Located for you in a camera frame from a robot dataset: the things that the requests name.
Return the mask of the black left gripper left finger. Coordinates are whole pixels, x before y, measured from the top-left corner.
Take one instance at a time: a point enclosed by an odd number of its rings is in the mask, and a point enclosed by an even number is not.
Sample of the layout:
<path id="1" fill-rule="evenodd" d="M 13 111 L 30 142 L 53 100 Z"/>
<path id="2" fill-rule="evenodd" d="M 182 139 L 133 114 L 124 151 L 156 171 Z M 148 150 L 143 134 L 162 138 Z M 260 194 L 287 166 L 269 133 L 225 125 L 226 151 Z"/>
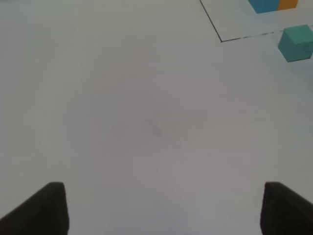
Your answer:
<path id="1" fill-rule="evenodd" d="M 65 185 L 50 182 L 0 219 L 2 235 L 67 235 Z"/>

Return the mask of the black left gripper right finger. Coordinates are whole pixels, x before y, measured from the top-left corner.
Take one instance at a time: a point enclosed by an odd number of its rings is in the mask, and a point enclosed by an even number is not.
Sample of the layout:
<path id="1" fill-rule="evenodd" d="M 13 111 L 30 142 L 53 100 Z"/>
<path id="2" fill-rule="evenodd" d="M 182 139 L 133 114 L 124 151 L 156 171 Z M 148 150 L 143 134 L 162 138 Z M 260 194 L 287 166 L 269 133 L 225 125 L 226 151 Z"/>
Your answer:
<path id="1" fill-rule="evenodd" d="M 311 235 L 313 204 L 280 182 L 266 182 L 260 228 L 264 235 Z"/>

